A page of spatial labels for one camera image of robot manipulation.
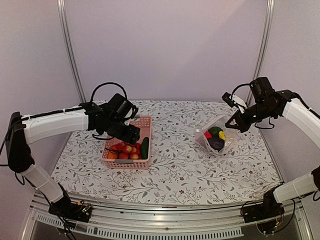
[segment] plastic bag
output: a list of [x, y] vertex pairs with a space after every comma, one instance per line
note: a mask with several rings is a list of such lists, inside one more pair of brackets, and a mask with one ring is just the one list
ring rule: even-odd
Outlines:
[[[204, 150], [207, 150], [209, 153], [217, 156], [221, 156], [223, 154], [226, 154], [230, 148], [235, 144], [238, 134], [237, 130], [231, 129], [231, 128], [226, 128], [225, 123], [229, 120], [230, 116], [223, 114], [212, 121], [210, 121], [207, 125], [203, 127], [199, 127], [198, 129], [195, 130], [195, 142], [199, 144], [201, 148]], [[205, 132], [208, 131], [211, 127], [219, 127], [223, 130], [224, 135], [225, 135], [225, 142], [224, 142], [224, 147], [220, 151], [213, 149], [205, 137]]]

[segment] table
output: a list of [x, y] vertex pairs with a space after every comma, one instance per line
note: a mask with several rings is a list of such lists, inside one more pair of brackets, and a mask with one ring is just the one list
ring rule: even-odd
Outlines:
[[253, 126], [224, 156], [210, 155], [195, 143], [197, 126], [234, 112], [227, 104], [132, 102], [139, 107], [139, 115], [152, 116], [149, 169], [108, 169], [102, 161], [105, 142], [92, 138], [92, 131], [75, 131], [52, 173], [68, 192], [97, 200], [211, 205], [260, 200], [280, 183], [262, 136]]

